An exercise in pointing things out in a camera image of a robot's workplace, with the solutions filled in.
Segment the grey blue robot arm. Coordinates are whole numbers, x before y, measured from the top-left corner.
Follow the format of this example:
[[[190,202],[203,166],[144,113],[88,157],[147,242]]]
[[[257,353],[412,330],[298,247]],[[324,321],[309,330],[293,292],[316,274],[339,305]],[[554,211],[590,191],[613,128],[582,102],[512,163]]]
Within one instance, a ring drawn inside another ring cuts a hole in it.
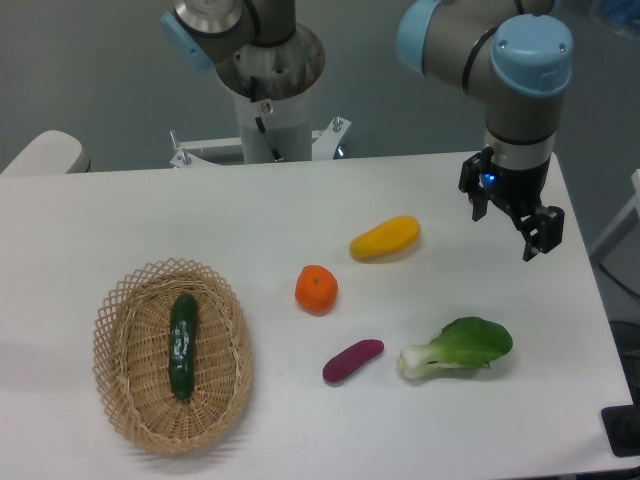
[[[550,1],[417,1],[400,21],[399,60],[487,108],[482,149],[462,166],[459,188],[481,219],[489,205],[509,216],[525,259],[561,243],[564,213],[541,193],[565,90],[573,39]],[[214,70],[234,98],[246,163],[334,155],[342,127],[319,138],[309,96],[325,67],[316,34],[292,1],[177,1],[161,20],[175,51]]]

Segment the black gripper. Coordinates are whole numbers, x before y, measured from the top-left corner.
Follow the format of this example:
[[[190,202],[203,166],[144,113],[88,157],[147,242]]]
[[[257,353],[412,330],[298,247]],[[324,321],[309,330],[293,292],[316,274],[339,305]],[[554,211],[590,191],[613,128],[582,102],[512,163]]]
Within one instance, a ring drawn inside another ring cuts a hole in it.
[[[472,206],[472,220],[479,221],[489,202],[517,218],[516,229],[525,245],[523,260],[547,254],[563,238],[565,212],[541,205],[551,151],[547,144],[493,144],[476,152],[461,167],[458,188]]]

